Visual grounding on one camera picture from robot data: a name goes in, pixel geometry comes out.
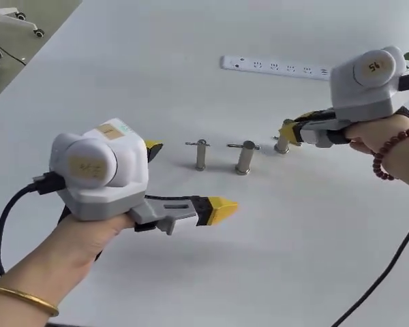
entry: beaded bracelet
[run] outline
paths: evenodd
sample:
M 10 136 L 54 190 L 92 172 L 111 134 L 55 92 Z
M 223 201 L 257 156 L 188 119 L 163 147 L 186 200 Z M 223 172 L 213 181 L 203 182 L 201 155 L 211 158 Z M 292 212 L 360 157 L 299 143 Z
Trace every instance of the beaded bracelet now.
M 409 129 L 406 131 L 401 131 L 397 134 L 397 136 L 390 138 L 389 141 L 386 141 L 383 144 L 383 147 L 380 148 L 378 153 L 374 153 L 373 172 L 378 178 L 388 181 L 393 181 L 395 179 L 394 176 L 382 171 L 382 161 L 384 156 L 388 154 L 397 143 L 400 143 L 406 138 L 409 138 Z

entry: label sticker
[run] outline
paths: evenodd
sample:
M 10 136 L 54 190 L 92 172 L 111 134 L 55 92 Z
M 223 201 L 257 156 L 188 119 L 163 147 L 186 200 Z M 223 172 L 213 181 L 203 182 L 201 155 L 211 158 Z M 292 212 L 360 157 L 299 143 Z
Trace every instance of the label sticker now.
M 363 65 L 363 74 L 366 76 L 375 76 L 379 74 L 384 74 L 391 70 L 391 65 L 389 61 L 384 61 L 382 59 L 369 60 Z
M 115 140 L 116 138 L 120 138 L 124 136 L 123 133 L 121 133 L 118 129 L 116 129 L 111 124 L 100 125 L 99 127 L 97 127 L 97 130 L 109 140 Z
M 90 157 L 71 156 L 68 159 L 71 176 L 83 179 L 103 180 L 106 176 L 106 162 Z

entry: power strip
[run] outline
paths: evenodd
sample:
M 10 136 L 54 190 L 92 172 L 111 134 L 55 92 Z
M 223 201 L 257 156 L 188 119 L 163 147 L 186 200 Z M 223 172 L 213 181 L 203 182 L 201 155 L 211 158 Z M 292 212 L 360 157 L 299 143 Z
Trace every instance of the power strip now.
M 240 72 L 273 74 L 313 80 L 329 80 L 330 68 L 319 65 L 304 65 L 280 60 L 253 59 L 240 56 L 223 56 L 221 68 Z

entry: gray plastic bracket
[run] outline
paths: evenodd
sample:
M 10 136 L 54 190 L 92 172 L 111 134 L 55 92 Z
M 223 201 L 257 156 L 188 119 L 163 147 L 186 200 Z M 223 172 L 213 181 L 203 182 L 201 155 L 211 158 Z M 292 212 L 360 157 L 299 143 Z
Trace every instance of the gray plastic bracket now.
M 172 234 L 176 221 L 197 216 L 190 200 L 145 199 L 130 209 L 129 214 L 140 225 L 158 221 L 157 227 L 168 235 Z

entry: human hand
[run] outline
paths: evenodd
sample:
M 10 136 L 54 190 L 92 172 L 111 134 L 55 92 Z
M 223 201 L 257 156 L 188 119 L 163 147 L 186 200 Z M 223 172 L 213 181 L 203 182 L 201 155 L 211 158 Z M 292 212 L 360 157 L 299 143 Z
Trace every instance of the human hand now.
M 134 226 L 128 215 L 103 221 L 79 221 L 67 216 L 52 234 L 35 250 L 55 265 L 68 267 L 83 279 L 95 257 L 116 235 Z
M 407 129 L 409 118 L 394 114 L 385 119 L 354 124 L 346 130 L 346 138 L 351 140 L 352 149 L 371 155 L 373 152 L 378 153 L 390 138 Z

